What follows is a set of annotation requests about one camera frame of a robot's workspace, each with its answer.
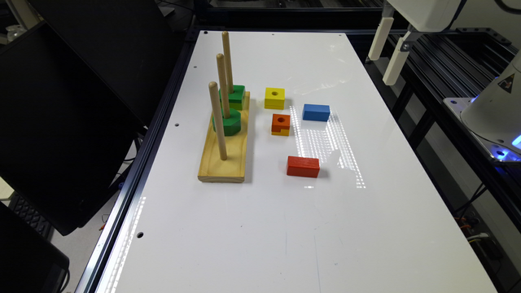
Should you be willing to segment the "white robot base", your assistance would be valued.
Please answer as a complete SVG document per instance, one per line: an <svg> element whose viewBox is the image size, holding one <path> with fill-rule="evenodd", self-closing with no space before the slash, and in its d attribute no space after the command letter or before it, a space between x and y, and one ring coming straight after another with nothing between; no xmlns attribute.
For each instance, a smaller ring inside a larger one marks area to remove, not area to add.
<svg viewBox="0 0 521 293"><path fill-rule="evenodd" d="M474 98L446 98L445 106L495 164L520 164L520 55Z"/></svg>

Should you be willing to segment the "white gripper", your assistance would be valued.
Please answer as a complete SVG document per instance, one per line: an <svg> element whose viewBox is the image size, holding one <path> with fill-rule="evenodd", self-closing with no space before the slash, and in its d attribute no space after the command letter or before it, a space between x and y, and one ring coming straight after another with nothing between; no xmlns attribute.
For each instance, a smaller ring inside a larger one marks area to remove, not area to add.
<svg viewBox="0 0 521 293"><path fill-rule="evenodd" d="M387 0L387 2L422 33L438 33L446 29L462 4L461 0ZM380 20L368 53L369 60L379 59L393 22L393 17L383 17ZM396 84L408 56L409 43L401 37L383 74L385 85Z"/></svg>

